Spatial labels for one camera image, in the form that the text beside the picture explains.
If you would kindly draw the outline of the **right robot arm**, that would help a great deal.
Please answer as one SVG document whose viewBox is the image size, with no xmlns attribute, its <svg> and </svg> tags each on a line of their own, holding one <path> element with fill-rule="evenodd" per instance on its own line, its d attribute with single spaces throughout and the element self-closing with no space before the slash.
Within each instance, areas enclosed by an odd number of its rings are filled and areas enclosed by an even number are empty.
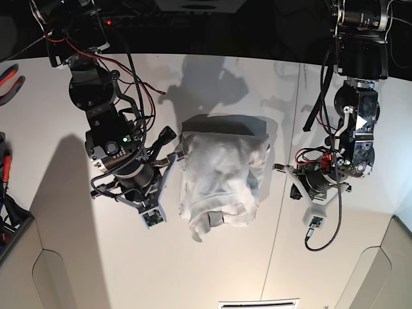
<svg viewBox="0 0 412 309">
<path fill-rule="evenodd" d="M 145 201 L 158 195 L 169 161 L 157 157 L 176 133 L 165 127 L 146 146 L 156 118 L 152 86 L 136 74 L 133 62 L 106 67 L 109 58 L 102 52 L 109 47 L 110 23 L 97 3 L 31 1 L 30 9 L 43 31 L 50 64 L 70 70 L 70 99 L 90 126 L 86 152 L 102 173 L 91 181 L 92 197 Z M 104 184 L 108 176 L 112 181 Z"/>
</svg>

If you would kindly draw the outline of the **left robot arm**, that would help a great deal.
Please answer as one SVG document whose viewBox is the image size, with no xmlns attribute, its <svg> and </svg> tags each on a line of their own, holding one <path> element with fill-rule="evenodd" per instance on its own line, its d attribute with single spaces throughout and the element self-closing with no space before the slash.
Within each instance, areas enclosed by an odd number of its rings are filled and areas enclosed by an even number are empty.
<svg viewBox="0 0 412 309">
<path fill-rule="evenodd" d="M 389 76 L 388 34 L 393 21 L 391 1 L 330 1 L 331 36 L 321 67 L 320 93 L 303 127 L 318 121 L 326 132 L 324 145 L 295 155 L 290 197 L 323 200 L 347 178 L 373 170 L 374 129 L 380 115 L 375 85 Z"/>
</svg>

